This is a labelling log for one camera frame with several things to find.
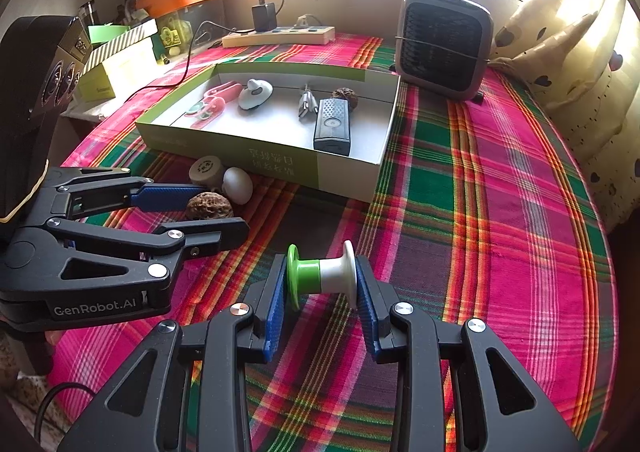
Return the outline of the brown walnut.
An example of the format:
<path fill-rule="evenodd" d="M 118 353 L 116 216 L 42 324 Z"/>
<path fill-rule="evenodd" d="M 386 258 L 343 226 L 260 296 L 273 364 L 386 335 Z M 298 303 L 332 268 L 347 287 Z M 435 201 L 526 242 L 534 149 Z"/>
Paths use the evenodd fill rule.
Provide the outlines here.
<path fill-rule="evenodd" d="M 353 89 L 343 86 L 343 88 L 335 89 L 332 92 L 332 96 L 340 100 L 346 100 L 350 110 L 354 110 L 358 106 L 358 96 Z"/>
<path fill-rule="evenodd" d="M 203 192 L 188 201 L 186 217 L 189 220 L 227 219 L 233 217 L 233 209 L 230 201 L 222 195 Z"/>

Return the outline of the white egg shaped object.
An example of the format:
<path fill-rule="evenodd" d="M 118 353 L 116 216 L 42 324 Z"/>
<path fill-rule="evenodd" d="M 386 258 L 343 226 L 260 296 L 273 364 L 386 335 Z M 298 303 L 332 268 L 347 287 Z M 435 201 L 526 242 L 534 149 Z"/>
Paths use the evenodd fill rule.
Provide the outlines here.
<path fill-rule="evenodd" d="M 232 203 L 245 205 L 253 196 L 253 181 L 244 170 L 231 167 L 224 172 L 221 190 Z"/>

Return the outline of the white round cap container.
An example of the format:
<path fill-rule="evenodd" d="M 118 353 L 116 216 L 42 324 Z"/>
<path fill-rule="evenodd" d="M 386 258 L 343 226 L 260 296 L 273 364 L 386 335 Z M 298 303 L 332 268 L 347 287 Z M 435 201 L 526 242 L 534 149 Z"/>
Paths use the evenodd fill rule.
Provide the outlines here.
<path fill-rule="evenodd" d="M 217 156 L 198 158 L 189 169 L 189 179 L 195 185 L 206 186 L 209 190 L 221 188 L 226 168 Z"/>

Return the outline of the green white spool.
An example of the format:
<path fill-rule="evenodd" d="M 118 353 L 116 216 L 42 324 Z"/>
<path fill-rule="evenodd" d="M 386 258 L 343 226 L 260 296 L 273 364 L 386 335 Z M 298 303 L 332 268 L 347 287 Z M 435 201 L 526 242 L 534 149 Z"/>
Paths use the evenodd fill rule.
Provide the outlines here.
<path fill-rule="evenodd" d="M 342 294 L 352 310 L 357 308 L 357 267 L 351 241 L 344 242 L 341 257 L 331 259 L 300 260 L 297 246 L 289 245 L 285 272 L 295 311 L 300 309 L 300 297 L 315 294 Z"/>

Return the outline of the white round mini fan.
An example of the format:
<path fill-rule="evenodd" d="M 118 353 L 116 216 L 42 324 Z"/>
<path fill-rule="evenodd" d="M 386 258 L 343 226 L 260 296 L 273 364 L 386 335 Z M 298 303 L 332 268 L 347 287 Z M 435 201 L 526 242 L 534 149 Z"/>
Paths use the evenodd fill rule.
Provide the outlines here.
<path fill-rule="evenodd" d="M 272 84 L 264 79 L 248 79 L 238 97 L 238 106 L 252 110 L 267 102 L 273 92 Z"/>

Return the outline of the black rectangular remote device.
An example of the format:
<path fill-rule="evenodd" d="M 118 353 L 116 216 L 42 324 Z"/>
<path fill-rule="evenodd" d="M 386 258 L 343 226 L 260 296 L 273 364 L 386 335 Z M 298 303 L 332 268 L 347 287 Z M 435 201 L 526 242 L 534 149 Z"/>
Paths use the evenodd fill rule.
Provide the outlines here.
<path fill-rule="evenodd" d="M 320 100 L 314 126 L 314 149 L 342 156 L 349 155 L 349 105 L 344 98 L 330 97 Z"/>

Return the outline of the yellow green cardboard box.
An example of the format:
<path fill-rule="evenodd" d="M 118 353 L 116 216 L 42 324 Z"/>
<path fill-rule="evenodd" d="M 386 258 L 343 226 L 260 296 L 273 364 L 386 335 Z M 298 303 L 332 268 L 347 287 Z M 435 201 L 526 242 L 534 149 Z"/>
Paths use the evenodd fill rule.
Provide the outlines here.
<path fill-rule="evenodd" d="M 86 102 L 124 97 L 156 78 L 160 66 L 151 38 L 145 38 L 86 68 L 78 82 L 80 97 Z"/>

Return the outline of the pink plastic clip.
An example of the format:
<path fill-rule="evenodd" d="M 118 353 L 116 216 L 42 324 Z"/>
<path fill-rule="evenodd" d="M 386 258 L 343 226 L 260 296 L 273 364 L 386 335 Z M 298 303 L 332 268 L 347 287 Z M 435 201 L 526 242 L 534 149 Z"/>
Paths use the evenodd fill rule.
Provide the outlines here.
<path fill-rule="evenodd" d="M 221 97 L 226 102 L 230 102 L 230 100 L 236 100 L 241 91 L 243 90 L 243 85 L 237 81 L 229 81 L 219 86 L 214 86 L 213 88 L 208 89 L 204 95 L 204 100 L 213 100 L 215 97 Z"/>

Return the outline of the white green cardboard tray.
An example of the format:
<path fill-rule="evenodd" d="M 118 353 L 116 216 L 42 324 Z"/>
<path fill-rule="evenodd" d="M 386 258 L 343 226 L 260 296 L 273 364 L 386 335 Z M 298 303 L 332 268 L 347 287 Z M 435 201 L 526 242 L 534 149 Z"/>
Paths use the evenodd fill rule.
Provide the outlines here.
<path fill-rule="evenodd" d="M 265 80 L 272 95 L 252 110 L 227 100 L 206 114 L 207 91 L 225 83 Z M 150 149 L 198 159 L 216 156 L 227 167 L 312 187 L 357 201 L 372 201 L 399 95 L 388 71 L 301 63 L 216 63 L 161 98 L 136 121 Z M 316 116 L 298 115 L 309 91 L 316 100 L 348 88 L 358 104 L 349 115 L 346 155 L 314 147 Z"/>

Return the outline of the striped white box lid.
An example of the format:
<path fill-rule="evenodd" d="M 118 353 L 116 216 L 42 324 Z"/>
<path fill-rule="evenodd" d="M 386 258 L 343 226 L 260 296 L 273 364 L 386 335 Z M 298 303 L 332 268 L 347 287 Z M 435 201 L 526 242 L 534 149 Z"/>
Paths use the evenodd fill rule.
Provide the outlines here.
<path fill-rule="evenodd" d="M 149 19 L 134 27 L 130 27 L 126 34 L 111 40 L 102 45 L 92 45 L 92 51 L 85 65 L 84 72 L 88 72 L 96 66 L 100 65 L 114 54 L 119 53 L 125 48 L 138 43 L 146 38 L 152 37 L 157 33 L 155 19 Z"/>

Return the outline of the yellow green toy package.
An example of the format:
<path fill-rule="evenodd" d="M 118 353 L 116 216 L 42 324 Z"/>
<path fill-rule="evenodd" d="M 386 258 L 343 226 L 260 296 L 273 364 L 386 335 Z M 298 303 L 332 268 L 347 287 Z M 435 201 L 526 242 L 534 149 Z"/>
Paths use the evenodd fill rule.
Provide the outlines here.
<path fill-rule="evenodd" d="M 189 52 L 193 30 L 190 22 L 178 12 L 166 14 L 156 20 L 160 41 L 169 58 Z"/>

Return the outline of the brown walnut in tray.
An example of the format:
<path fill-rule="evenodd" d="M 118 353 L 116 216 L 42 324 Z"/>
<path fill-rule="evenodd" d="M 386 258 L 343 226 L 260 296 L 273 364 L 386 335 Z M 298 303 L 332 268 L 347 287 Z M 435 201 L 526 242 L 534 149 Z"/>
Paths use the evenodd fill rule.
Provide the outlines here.
<path fill-rule="evenodd" d="M 340 100 L 346 100 L 350 110 L 354 110 L 358 106 L 358 96 L 353 89 L 343 86 L 343 88 L 335 89 L 332 92 L 332 96 Z"/>

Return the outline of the beige power strip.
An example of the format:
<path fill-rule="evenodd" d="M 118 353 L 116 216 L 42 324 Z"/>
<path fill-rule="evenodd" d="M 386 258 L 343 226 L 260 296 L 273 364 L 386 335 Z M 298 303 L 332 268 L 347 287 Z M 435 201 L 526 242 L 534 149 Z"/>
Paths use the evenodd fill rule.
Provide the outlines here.
<path fill-rule="evenodd" d="M 335 28 L 332 26 L 308 26 L 303 28 L 278 27 L 263 32 L 246 34 L 227 34 L 221 39 L 224 48 L 242 48 L 242 46 L 302 44 L 326 45 L 335 40 Z"/>

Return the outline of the black charger adapter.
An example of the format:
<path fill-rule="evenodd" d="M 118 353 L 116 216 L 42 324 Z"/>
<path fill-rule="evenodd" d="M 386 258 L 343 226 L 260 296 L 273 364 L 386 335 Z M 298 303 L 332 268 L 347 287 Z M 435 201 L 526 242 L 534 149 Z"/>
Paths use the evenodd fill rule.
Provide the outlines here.
<path fill-rule="evenodd" d="M 252 17 L 256 32 L 271 31 L 278 26 L 277 10 L 273 2 L 258 0 L 258 3 L 252 6 Z"/>

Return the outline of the beige plug on strip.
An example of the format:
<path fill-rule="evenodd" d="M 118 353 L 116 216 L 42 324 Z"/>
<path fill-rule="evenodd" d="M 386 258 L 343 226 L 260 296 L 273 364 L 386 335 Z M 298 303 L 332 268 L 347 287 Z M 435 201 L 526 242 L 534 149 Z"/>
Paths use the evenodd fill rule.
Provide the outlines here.
<path fill-rule="evenodd" d="M 314 14 L 304 14 L 298 16 L 295 22 L 295 28 L 307 28 L 309 26 L 322 26 L 322 21 Z"/>

